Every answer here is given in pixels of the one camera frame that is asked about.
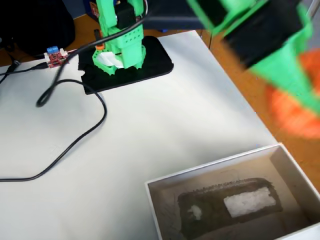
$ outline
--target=green plastic component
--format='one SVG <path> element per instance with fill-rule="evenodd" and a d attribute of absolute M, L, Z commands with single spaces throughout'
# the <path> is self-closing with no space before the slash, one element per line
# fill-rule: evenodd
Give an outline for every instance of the green plastic component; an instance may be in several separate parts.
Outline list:
<path fill-rule="evenodd" d="M 117 18 L 114 0 L 97 0 L 96 3 L 99 10 L 99 23 L 102 36 L 107 37 L 120 32 L 121 29 L 116 27 Z M 143 0 L 128 0 L 128 3 L 133 6 L 136 17 L 143 13 Z M 142 45 L 143 38 L 144 29 L 141 25 L 121 37 L 106 42 L 103 50 L 96 50 L 94 52 L 92 56 L 93 63 L 109 75 L 115 74 L 117 67 L 107 66 L 99 58 L 99 54 L 101 53 L 112 52 L 117 60 L 122 62 L 125 69 L 130 67 L 140 69 L 146 57 L 146 48 Z"/>
<path fill-rule="evenodd" d="M 142 0 L 127 0 L 134 8 L 134 13 L 136 16 L 140 16 L 144 13 L 144 2 Z"/>
<path fill-rule="evenodd" d="M 312 36 L 312 22 L 302 4 L 298 5 L 297 11 L 304 28 L 290 37 L 282 48 L 253 65 L 251 70 L 320 115 L 320 97 L 297 58 L 306 50 L 307 40 Z"/>
<path fill-rule="evenodd" d="M 100 26 L 111 28 L 117 25 L 116 12 L 113 0 L 97 0 L 96 5 L 99 10 Z"/>
<path fill-rule="evenodd" d="M 224 36 L 228 35 L 229 33 L 233 32 L 240 24 L 246 21 L 252 14 L 258 11 L 261 7 L 263 7 L 268 1 L 267 0 L 260 0 L 255 5 L 250 8 L 249 11 L 243 14 L 239 19 L 235 20 L 224 32 Z"/>
<path fill-rule="evenodd" d="M 214 9 L 203 9 L 199 4 L 200 1 L 211 2 L 207 3 L 207 5 L 209 6 L 212 4 L 212 8 L 214 8 L 214 1 L 219 1 L 222 4 L 223 8 L 227 12 L 222 23 L 219 25 L 214 25 L 208 17 L 210 14 L 209 12 L 214 11 Z M 238 18 L 238 16 L 241 16 L 243 13 L 248 11 L 256 3 L 256 1 L 257 0 L 187 0 L 205 28 L 214 35 L 220 33 L 230 26 Z"/>

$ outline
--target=open box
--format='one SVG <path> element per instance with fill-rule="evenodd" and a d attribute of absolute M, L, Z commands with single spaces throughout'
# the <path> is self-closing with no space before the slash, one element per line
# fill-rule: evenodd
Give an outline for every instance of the open box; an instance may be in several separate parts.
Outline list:
<path fill-rule="evenodd" d="M 282 144 L 155 179 L 146 188 L 161 240 L 320 239 L 320 195 Z M 248 207 L 248 194 L 253 203 L 264 201 L 261 190 L 269 205 L 233 212 Z"/>

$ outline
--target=white tabletop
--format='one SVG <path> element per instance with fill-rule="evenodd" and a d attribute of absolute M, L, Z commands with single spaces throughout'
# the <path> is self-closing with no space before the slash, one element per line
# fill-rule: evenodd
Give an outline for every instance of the white tabletop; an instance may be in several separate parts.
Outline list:
<path fill-rule="evenodd" d="M 43 177 L 0 183 L 0 239 L 155 240 L 146 181 L 277 143 L 196 32 L 160 41 L 170 74 L 104 91 L 102 127 Z M 77 69 L 62 78 L 80 80 Z M 55 72 L 0 85 L 0 177 L 39 173 L 100 120 L 101 103 L 74 83 L 35 107 Z"/>

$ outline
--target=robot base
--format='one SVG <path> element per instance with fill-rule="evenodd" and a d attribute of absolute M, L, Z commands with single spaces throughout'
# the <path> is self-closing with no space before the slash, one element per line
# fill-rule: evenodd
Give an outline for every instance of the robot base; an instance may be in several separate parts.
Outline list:
<path fill-rule="evenodd" d="M 114 75 L 109 75 L 95 66 L 92 60 L 94 49 L 81 53 L 79 55 L 78 68 L 85 72 L 81 77 L 82 82 L 89 85 L 96 92 L 101 92 L 163 76 L 173 70 L 174 64 L 156 37 L 146 36 L 142 40 L 142 44 L 146 49 L 142 68 L 121 68 L 116 70 Z M 87 95 L 92 94 L 92 91 L 87 88 L 84 88 L 84 91 Z"/>

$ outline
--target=orange floor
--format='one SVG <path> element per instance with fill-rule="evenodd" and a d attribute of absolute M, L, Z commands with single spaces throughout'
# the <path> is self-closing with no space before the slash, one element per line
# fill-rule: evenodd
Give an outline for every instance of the orange floor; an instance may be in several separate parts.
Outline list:
<path fill-rule="evenodd" d="M 76 27 L 76 39 L 67 48 L 72 50 L 78 48 L 88 42 L 94 41 L 94 29 L 99 28 L 98 23 L 92 20 L 87 15 L 74 20 Z M 166 35 L 174 34 L 179 31 L 169 31 Z M 270 116 L 266 107 L 265 87 L 266 84 L 262 79 L 257 78 L 248 71 L 243 71 L 241 65 L 237 62 L 233 54 L 221 42 L 219 37 L 211 39 L 206 31 L 198 31 L 202 34 L 202 39 L 210 48 L 216 59 L 225 69 L 226 73 L 233 80 L 235 85 L 250 103 L 253 109 L 257 112 L 264 124 L 268 127 L 271 133 L 279 142 L 285 144 L 296 161 L 308 175 L 315 187 L 320 190 L 320 140 L 307 140 L 299 137 L 291 136 L 279 129 Z M 145 35 L 163 36 L 162 33 L 155 30 L 146 30 Z M 25 53 L 17 49 L 12 55 L 17 58 L 26 56 Z M 24 57 L 23 61 L 30 61 L 32 57 Z M 10 64 L 10 58 L 4 50 L 0 50 L 0 66 Z"/>

